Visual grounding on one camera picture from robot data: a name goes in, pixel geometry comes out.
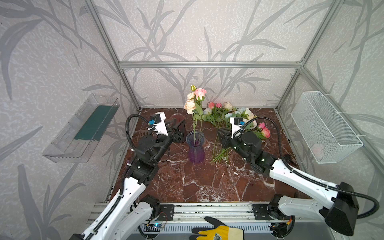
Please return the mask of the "purple glass vase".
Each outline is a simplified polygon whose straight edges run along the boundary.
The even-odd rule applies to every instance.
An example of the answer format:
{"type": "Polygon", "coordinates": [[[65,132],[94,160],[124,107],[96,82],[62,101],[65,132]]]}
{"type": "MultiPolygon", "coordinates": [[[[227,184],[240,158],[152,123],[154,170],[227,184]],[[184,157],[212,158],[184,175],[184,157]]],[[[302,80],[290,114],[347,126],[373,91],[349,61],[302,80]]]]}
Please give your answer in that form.
{"type": "Polygon", "coordinates": [[[189,160],[193,164],[200,164],[205,160],[205,136],[201,132],[190,132],[186,137],[189,145],[189,160]]]}

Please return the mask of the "peach flower stem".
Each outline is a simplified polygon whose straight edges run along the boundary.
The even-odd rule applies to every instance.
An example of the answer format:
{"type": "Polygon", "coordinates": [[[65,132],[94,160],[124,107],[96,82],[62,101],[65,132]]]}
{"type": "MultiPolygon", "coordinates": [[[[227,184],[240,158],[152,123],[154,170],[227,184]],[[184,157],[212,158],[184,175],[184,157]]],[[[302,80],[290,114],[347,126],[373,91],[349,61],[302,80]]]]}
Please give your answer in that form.
{"type": "Polygon", "coordinates": [[[196,137],[196,126],[197,126],[197,120],[195,119],[195,112],[196,110],[196,86],[191,85],[191,92],[187,94],[187,100],[184,105],[184,110],[187,111],[189,115],[192,115],[193,118],[193,134],[194,134],[194,144],[197,143],[197,137],[196,137]]]}

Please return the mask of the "pink rose stem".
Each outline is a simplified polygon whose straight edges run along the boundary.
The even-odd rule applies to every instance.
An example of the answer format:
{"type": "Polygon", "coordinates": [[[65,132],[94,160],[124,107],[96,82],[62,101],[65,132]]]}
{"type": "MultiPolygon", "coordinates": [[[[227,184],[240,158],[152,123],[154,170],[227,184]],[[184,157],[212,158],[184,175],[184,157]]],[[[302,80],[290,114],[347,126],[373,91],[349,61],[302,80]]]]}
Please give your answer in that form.
{"type": "Polygon", "coordinates": [[[195,89],[194,91],[194,94],[195,94],[195,98],[194,98],[195,109],[193,110],[194,112],[193,114],[194,143],[198,141],[197,134],[196,134],[196,127],[198,125],[198,122],[200,122],[200,124],[202,125],[202,121],[203,121],[204,111],[203,111],[202,105],[203,105],[203,101],[205,100],[206,93],[207,91],[203,88],[198,88],[198,89],[195,89]]]}

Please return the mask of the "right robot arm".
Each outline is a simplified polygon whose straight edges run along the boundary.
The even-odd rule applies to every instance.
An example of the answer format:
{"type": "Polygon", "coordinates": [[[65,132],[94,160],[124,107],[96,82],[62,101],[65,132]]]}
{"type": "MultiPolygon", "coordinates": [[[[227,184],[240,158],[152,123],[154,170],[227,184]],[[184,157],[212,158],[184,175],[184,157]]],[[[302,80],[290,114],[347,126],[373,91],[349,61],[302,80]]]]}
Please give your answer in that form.
{"type": "Polygon", "coordinates": [[[309,199],[297,199],[276,194],[268,205],[269,216],[323,220],[337,233],[353,236],[357,220],[379,210],[377,199],[354,192],[351,185],[318,179],[289,165],[284,156],[277,158],[263,151],[262,141],[256,134],[246,131],[255,121],[257,118],[247,123],[241,118],[231,118],[231,129],[217,130],[222,147],[234,150],[257,174],[283,182],[309,196],[309,199]]]}

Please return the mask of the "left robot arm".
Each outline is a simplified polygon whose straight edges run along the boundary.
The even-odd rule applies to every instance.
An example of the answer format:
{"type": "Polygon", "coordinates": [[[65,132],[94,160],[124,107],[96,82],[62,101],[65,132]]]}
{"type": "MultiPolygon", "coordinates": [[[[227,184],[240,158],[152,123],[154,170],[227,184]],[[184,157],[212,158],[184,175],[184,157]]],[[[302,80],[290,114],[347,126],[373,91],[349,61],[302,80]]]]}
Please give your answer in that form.
{"type": "Polygon", "coordinates": [[[133,160],[125,170],[119,192],[83,233],[71,236],[72,240],[126,240],[144,221],[160,215],[160,201],[150,195],[134,203],[156,176],[158,164],[170,146],[185,142],[186,120],[173,117],[167,121],[163,112],[149,120],[132,114],[126,120],[127,128],[133,118],[143,120],[149,134],[132,146],[133,160]]]}

